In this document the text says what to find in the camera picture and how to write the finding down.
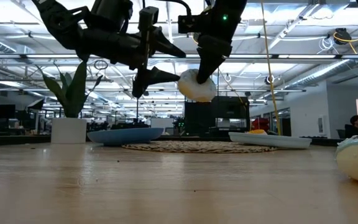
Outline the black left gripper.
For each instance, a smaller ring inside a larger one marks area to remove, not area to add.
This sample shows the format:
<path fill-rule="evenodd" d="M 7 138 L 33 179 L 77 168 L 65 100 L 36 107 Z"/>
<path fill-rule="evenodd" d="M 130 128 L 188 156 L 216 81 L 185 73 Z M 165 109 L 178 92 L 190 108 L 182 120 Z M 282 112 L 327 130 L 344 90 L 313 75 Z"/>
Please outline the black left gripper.
<path fill-rule="evenodd" d="M 149 57 L 156 51 L 178 58 L 186 53 L 171 43 L 161 27 L 155 27 L 159 10 L 146 7 L 139 12 L 139 32 L 125 30 L 132 14 L 132 6 L 93 6 L 85 17 L 87 29 L 82 34 L 83 51 L 121 63 L 137 70 L 132 84 L 132 95 L 140 97 L 150 85 L 177 82 L 180 77 L 153 67 L 147 69 Z"/>

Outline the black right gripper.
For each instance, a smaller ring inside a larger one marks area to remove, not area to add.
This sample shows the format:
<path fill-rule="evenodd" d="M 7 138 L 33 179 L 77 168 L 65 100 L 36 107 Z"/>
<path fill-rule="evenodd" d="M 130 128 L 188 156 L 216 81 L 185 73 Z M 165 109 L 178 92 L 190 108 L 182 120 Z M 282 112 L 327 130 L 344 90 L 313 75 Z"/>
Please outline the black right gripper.
<path fill-rule="evenodd" d="M 241 21 L 242 12 L 208 12 L 198 47 L 218 56 L 200 57 L 196 81 L 205 83 L 232 52 L 232 38 Z"/>

